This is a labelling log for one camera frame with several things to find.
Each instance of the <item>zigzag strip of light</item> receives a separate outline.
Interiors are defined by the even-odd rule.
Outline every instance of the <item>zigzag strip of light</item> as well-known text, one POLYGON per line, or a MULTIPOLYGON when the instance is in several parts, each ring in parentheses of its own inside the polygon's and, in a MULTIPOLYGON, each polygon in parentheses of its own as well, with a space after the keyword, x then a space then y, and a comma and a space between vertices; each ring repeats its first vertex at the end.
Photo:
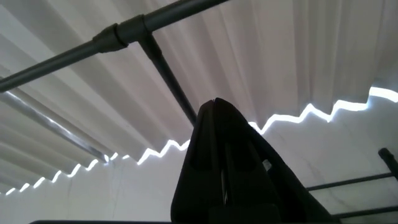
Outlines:
MULTIPOLYGON (((394 103, 398 102, 398 93, 392 91, 392 90, 387 90, 383 88, 377 88, 377 87, 371 87, 369 91, 369 96, 377 96, 381 98, 385 98, 388 100, 393 101, 394 103)), ((261 129, 255 122, 249 122, 250 126, 252 126, 259 134, 263 135, 268 128, 275 122, 275 121, 288 121, 292 123, 301 123, 309 113, 313 113, 317 115, 319 118, 324 119, 326 122, 330 122, 336 112, 340 109, 348 110, 348 111, 363 111, 368 108, 367 103, 351 103, 348 101, 343 101, 343 100, 338 100, 334 105, 333 105, 333 110, 331 114, 326 114, 318 109, 316 109, 312 104, 308 104, 307 107, 303 110, 302 114, 299 117, 296 116, 291 116, 291 115, 282 115, 282 114, 274 114, 272 115, 268 120, 267 123, 264 125, 264 127, 261 129)), ((178 142, 174 140, 168 140, 167 144, 163 147, 161 152, 157 152, 153 149, 147 148, 142 155, 142 157, 138 160, 137 164, 141 165, 145 160, 148 159, 149 156, 156 156, 156 157, 163 157, 167 151, 170 149, 171 146, 176 147, 179 151, 184 151, 187 149, 189 145, 190 139, 183 143, 181 146, 178 144, 178 142)), ((115 152, 110 160, 113 161, 115 158, 117 158, 118 154, 115 152)), ((128 159, 130 158, 129 155, 125 155, 122 157, 122 159, 128 159)), ((98 160, 94 159, 90 165, 86 168, 87 171, 90 171, 96 164, 98 163, 98 160)), ((68 174, 67 177, 71 178, 73 177, 79 168, 81 167, 80 164, 77 164, 76 167, 72 170, 71 174, 68 174)), ((52 183, 55 183, 59 177, 59 175, 62 173, 62 171, 58 171, 55 175, 54 178, 52 179, 52 183)), ((33 188, 37 188, 43 181, 45 180, 44 177, 41 177, 34 185, 33 188)), ((20 192, 24 191, 26 188, 28 188, 29 184, 26 183, 24 186, 20 189, 20 192)), ((6 195, 9 195, 15 191, 15 188, 10 189, 6 195)))

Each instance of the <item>black bar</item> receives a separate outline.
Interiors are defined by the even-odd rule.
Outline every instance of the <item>black bar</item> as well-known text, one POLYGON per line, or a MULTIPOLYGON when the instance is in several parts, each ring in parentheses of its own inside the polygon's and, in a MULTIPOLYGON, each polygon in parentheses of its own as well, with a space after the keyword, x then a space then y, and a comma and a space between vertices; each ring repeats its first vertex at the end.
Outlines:
POLYGON ((188 98, 185 96, 185 93, 178 84, 178 81, 167 64, 166 59, 163 57, 162 50, 157 45, 154 36, 152 34, 147 35, 143 39, 139 40, 139 44, 149 59, 152 60, 152 63, 160 73, 160 76, 162 76, 164 82, 166 82, 170 91, 173 93, 173 96, 180 104, 181 109, 184 111, 192 125, 195 125, 197 115, 193 110, 192 105, 189 103, 188 98))
MULTIPOLYGON (((225 1, 227 0, 180 0, 149 13, 144 16, 142 21, 145 24, 146 32, 152 32, 225 1)), ((105 53, 127 47, 129 43, 137 41, 135 38, 139 36, 138 32, 145 30, 141 29, 142 26, 139 23, 135 23, 135 21, 130 23, 129 21, 126 21, 127 23, 124 23, 125 26, 123 27, 118 27, 117 24, 109 26, 85 44, 0 80, 0 93, 31 82, 99 52, 105 53), (134 33, 134 35, 129 36, 131 39, 121 40, 117 33, 124 33, 126 30, 134 33)))
POLYGON ((398 162, 394 159, 394 155, 386 148, 379 150, 379 156, 386 163, 392 175, 398 180, 398 162))
POLYGON ((71 65, 75 62, 88 58, 98 51, 92 41, 79 45, 60 55, 52 57, 44 62, 40 62, 32 67, 17 72, 9 77, 0 80, 0 93, 11 90, 15 87, 23 85, 38 79, 44 75, 57 71, 63 67, 71 65))
POLYGON ((144 16, 149 32, 202 12, 227 0, 180 0, 144 16))
POLYGON ((338 186, 342 186, 342 185, 355 184, 355 183, 360 183, 360 182, 365 182, 365 181, 370 181, 370 180, 383 179, 383 178, 387 178, 387 177, 393 177, 393 175, 391 173, 388 173, 388 174, 372 175, 369 177, 360 177, 360 178, 351 179, 351 180, 343 180, 343 181, 329 183, 329 184, 322 184, 322 185, 318 185, 318 186, 307 187, 307 190, 308 191, 321 190, 321 189, 327 189, 330 187, 338 187, 338 186))
POLYGON ((341 213, 341 214, 336 214, 336 215, 332 215, 332 216, 335 218, 341 219, 341 218, 360 217, 360 216, 365 216, 365 215, 375 215, 375 214, 380 214, 380 213, 396 212, 396 211, 398 211, 398 206, 390 206, 390 207, 374 208, 374 209, 357 211, 357 212, 341 213))

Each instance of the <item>corrugated metal sheet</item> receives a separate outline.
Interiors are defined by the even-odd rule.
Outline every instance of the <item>corrugated metal sheet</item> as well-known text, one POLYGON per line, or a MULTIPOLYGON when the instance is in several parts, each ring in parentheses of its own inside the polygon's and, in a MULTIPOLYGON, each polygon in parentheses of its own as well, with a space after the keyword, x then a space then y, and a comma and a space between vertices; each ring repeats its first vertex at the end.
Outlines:
MULTIPOLYGON (((168 3, 2 0, 1 76, 168 3)), ((221 97, 263 127, 273 114, 299 116, 309 103, 326 114, 337 100, 364 103, 373 84, 397 90, 397 20, 393 0, 232 0, 154 35, 196 111, 221 97)), ((138 44, 7 94, 109 157, 139 161, 147 148, 182 145, 193 129, 138 44)), ((59 170, 73 175, 78 164, 90 168, 100 159, 21 112, 0 102, 1 193, 52 180, 59 170)))

